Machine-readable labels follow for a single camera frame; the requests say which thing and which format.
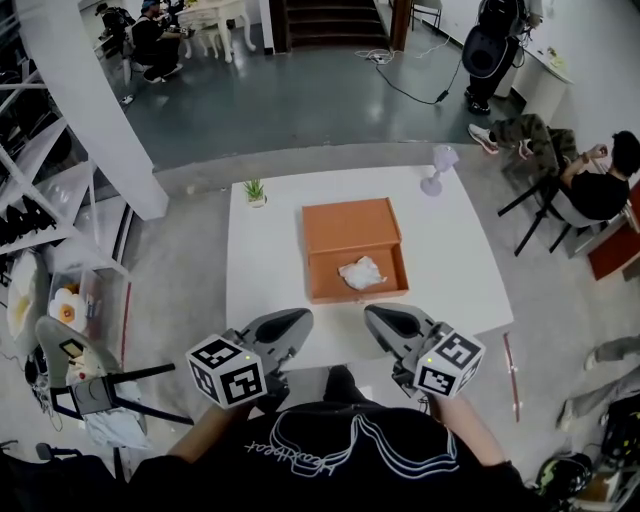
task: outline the camouflage pants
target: camouflage pants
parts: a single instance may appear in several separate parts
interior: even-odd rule
[[[496,121],[491,127],[498,144],[514,146],[531,139],[531,148],[540,177],[558,176],[564,170],[566,156],[571,162],[578,159],[573,130],[554,130],[547,127],[537,114],[525,114],[515,119]]]

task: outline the person's arm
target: person's arm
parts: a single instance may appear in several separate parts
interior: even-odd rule
[[[462,395],[455,398],[435,396],[437,418],[456,434],[483,466],[496,466],[507,461],[502,447]]]
[[[213,405],[191,430],[169,450],[168,455],[193,463],[202,457],[233,424],[246,421],[253,404],[223,410]]]
[[[580,174],[582,172],[584,166],[589,163],[589,160],[591,160],[592,158],[604,158],[605,156],[607,156],[607,153],[607,146],[605,146],[604,144],[596,144],[592,149],[580,155],[575,162],[570,164],[564,170],[564,172],[560,176],[560,181],[562,181],[562,183],[564,183],[567,188],[571,188],[571,182],[573,181],[573,178],[577,174]]]

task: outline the man sitting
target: man sitting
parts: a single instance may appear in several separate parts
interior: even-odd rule
[[[155,21],[160,14],[159,0],[145,0],[142,15],[131,27],[134,59],[145,66],[152,66],[144,72],[144,78],[153,84],[182,69],[178,64],[178,48],[182,34],[165,32]]]
[[[490,130],[469,125],[469,135],[484,150],[495,155],[499,145],[519,144],[520,156],[533,155],[540,178],[558,176],[564,193],[582,215],[593,220],[609,220],[624,208],[629,198],[629,178],[640,168],[640,142],[628,131],[613,136],[612,163],[606,174],[586,171],[590,160],[609,154],[597,144],[578,154],[573,130],[547,127],[536,114],[496,121]]]

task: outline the succulent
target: succulent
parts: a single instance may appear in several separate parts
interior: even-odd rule
[[[260,180],[245,181],[244,190],[249,201],[259,201],[264,197],[264,187],[260,184]]]

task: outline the pants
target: pants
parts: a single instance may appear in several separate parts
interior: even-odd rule
[[[507,74],[507,71],[509,71],[509,68],[513,64],[513,59],[518,52],[519,46],[520,41],[515,37],[510,37],[507,39],[507,52],[500,66],[498,66],[498,69],[496,69],[496,72],[492,76],[489,78],[469,77],[469,92],[473,94],[473,99],[480,103],[480,105],[487,106],[489,98],[495,94],[504,75]]]
[[[621,361],[627,354],[638,353],[640,353],[640,336],[631,336],[600,345],[595,351],[595,356],[596,361]],[[640,393],[640,366],[621,379],[610,382],[595,391],[570,398],[567,404],[571,405],[575,416],[579,418],[603,402],[608,405],[638,393]]]
[[[367,400],[356,387],[356,381],[346,366],[334,366],[329,370],[329,379],[324,391],[325,402],[336,402],[349,405],[375,405],[375,402]]]
[[[143,51],[136,49],[135,59],[143,66],[152,66],[144,72],[147,80],[155,80],[173,71],[178,64],[179,39],[160,39]]]
[[[514,146],[531,139],[531,149],[540,178],[558,176],[566,168],[564,157],[578,159],[573,130],[554,130],[545,125],[537,114],[525,114],[515,119],[496,121],[491,127],[498,144]]]

